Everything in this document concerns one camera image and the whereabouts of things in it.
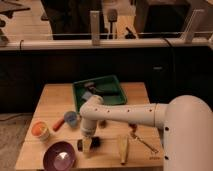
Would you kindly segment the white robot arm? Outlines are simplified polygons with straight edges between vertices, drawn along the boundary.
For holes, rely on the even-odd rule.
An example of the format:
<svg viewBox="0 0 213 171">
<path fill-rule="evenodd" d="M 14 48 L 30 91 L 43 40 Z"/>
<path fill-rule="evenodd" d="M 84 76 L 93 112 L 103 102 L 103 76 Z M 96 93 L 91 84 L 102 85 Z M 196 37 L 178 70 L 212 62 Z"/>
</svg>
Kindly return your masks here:
<svg viewBox="0 0 213 171">
<path fill-rule="evenodd" d="M 161 129 L 164 171 L 213 171 L 213 111 L 198 97 L 182 95 L 168 104 L 107 106 L 93 95 L 81 106 L 80 115 L 86 137 L 95 134 L 98 120 Z"/>
</svg>

